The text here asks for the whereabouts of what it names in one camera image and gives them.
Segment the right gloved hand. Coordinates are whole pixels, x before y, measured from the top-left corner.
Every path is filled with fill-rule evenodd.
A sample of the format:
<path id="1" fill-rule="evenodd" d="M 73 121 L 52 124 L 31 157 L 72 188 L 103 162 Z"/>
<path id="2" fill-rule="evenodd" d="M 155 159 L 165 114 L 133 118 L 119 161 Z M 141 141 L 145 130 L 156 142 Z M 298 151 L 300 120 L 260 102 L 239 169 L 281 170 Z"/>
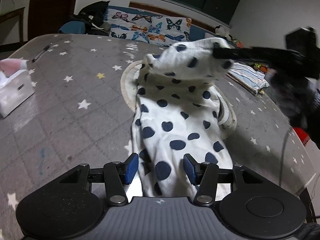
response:
<path id="1" fill-rule="evenodd" d="M 271 78 L 280 110 L 291 126 L 304 130 L 310 138 L 319 134 L 319 91 L 306 77 L 276 72 Z"/>

